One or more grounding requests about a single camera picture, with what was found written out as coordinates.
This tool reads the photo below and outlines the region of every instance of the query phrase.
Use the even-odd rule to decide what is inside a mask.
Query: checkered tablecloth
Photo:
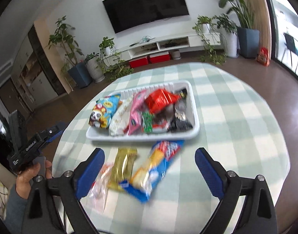
[[[120,146],[136,146],[139,158],[134,171],[145,161],[152,143],[107,143],[86,139],[88,118],[95,101],[114,91],[188,80],[192,84],[200,134],[186,141],[185,146],[147,204],[123,193],[109,190],[103,214],[81,200],[97,229],[122,233],[200,233],[218,199],[211,195],[194,155],[199,147],[226,170],[239,176],[265,176],[274,204],[290,170],[287,147],[269,106],[250,86],[236,77],[205,63],[186,63],[156,68],[118,79],[92,99],[73,119],[58,145],[53,160],[54,176],[73,170],[96,148],[102,148],[107,162],[114,162]],[[239,200],[226,230],[231,233],[239,217],[243,198]]]

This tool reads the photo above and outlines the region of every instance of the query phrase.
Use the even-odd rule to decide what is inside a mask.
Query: person
[[[46,178],[52,178],[50,167],[52,163],[48,160],[45,162]],[[11,234],[21,234],[23,216],[28,197],[31,192],[30,180],[37,176],[41,165],[39,163],[28,167],[22,171],[16,180],[16,184],[11,188],[8,202],[6,205],[6,218],[4,224]]]

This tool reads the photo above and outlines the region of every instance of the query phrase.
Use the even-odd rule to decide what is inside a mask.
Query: black chair
[[[287,50],[290,50],[290,53],[291,53],[291,67],[293,68],[293,64],[292,64],[292,52],[294,54],[296,54],[297,57],[298,57],[298,48],[296,48],[296,46],[295,46],[295,41],[298,42],[298,40],[294,39],[291,35],[289,35],[287,33],[284,33],[284,37],[285,37],[286,42],[287,42],[286,43],[287,47],[284,49],[284,53],[283,53],[281,62],[283,61],[285,52]]]

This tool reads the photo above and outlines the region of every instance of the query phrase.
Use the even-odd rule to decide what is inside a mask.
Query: white tv cabinet
[[[211,45],[220,45],[220,34],[218,32],[205,34],[205,37],[209,40]],[[176,46],[167,47],[167,45],[170,43],[176,43]],[[154,53],[201,46],[204,46],[204,41],[202,38],[195,32],[189,32],[154,38],[149,42],[119,48],[117,52],[121,53],[120,58],[122,60],[128,61]],[[116,64],[117,57],[112,55],[106,59],[108,60],[109,64]]]

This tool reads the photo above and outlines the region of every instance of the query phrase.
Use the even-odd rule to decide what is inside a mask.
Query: red bag
[[[178,99],[180,99],[179,95],[170,93],[165,89],[158,89],[149,95],[149,97],[145,100],[145,103],[149,107],[150,114],[157,114],[168,105],[177,102]]]
[[[262,47],[260,52],[259,52],[259,55],[257,57],[257,61],[260,63],[260,64],[263,64],[264,66],[268,67],[269,64],[270,64],[270,58],[269,58],[269,51],[267,48],[265,47]]]

